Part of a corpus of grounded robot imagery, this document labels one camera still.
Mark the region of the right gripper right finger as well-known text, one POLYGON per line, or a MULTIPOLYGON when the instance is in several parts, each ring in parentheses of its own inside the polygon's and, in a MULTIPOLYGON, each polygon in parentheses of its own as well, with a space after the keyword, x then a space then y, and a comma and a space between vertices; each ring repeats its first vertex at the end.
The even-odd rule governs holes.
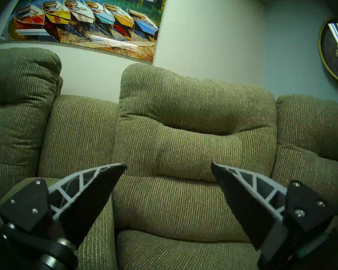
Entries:
POLYGON ((327 238, 333 206, 299 180, 284 187, 259 173, 211 161, 211 171, 258 262, 297 262, 327 238))

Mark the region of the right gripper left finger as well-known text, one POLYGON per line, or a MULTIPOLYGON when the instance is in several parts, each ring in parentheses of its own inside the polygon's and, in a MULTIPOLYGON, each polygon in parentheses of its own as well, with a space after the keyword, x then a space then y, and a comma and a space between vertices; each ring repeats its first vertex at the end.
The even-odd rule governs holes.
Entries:
POLYGON ((124 163, 70 174, 51 186, 32 180, 0 205, 6 238, 32 248, 58 246, 58 239, 78 248, 107 204, 124 163))

